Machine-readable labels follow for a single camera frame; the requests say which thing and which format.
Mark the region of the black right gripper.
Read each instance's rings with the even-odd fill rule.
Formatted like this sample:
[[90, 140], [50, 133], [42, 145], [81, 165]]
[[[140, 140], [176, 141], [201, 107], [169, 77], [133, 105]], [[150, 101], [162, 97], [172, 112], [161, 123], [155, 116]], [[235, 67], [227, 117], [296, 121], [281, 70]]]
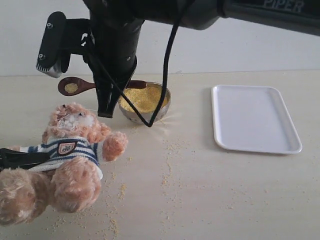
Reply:
[[116, 102], [137, 66], [136, 51], [143, 20], [134, 16], [131, 0], [85, 0], [99, 60], [115, 85], [94, 75], [99, 117], [112, 118]]

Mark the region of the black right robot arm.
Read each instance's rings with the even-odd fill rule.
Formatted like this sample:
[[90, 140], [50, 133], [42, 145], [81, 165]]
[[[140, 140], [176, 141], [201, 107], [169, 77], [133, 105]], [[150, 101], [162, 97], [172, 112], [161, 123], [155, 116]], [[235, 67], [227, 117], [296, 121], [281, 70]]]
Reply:
[[317, 36], [317, 0], [86, 0], [90, 13], [89, 66], [97, 89], [98, 115], [112, 118], [118, 99], [137, 66], [136, 50], [145, 21], [172, 25], [163, 61], [167, 83], [178, 28], [205, 30], [220, 18]]

